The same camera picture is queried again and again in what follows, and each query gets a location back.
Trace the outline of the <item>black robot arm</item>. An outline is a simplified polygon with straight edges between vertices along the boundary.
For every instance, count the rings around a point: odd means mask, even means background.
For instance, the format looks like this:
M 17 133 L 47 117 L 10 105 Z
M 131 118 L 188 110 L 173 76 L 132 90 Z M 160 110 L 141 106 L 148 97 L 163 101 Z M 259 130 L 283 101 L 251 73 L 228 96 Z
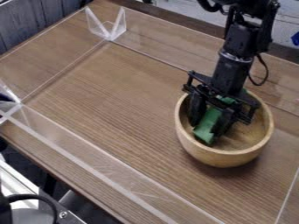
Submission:
M 227 16 L 224 45 L 212 76 L 193 71 L 183 90 L 188 93 L 188 122 L 197 139 L 211 143 L 236 122 L 249 124 L 260 102 L 244 89 L 249 69 L 272 42 L 280 4 L 276 0 L 197 0 L 208 12 Z

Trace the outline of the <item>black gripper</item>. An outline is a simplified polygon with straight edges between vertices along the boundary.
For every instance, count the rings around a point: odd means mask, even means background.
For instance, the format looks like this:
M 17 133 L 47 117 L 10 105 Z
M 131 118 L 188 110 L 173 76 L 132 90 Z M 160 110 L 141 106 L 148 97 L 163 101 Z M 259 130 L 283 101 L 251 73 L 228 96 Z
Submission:
M 260 107 L 260 103 L 243 88 L 252 62 L 252 57 L 237 57 L 220 50 L 219 61 L 211 77 L 195 71 L 188 72 L 188 80 L 181 87 L 181 90 L 189 95 L 188 121 L 191 126 L 196 126 L 208 106 L 216 107 L 219 117 L 211 130 L 215 137 L 225 134 L 235 121 L 251 124 L 253 114 Z M 217 99 L 219 96 L 236 100 L 241 109 L 228 107 Z

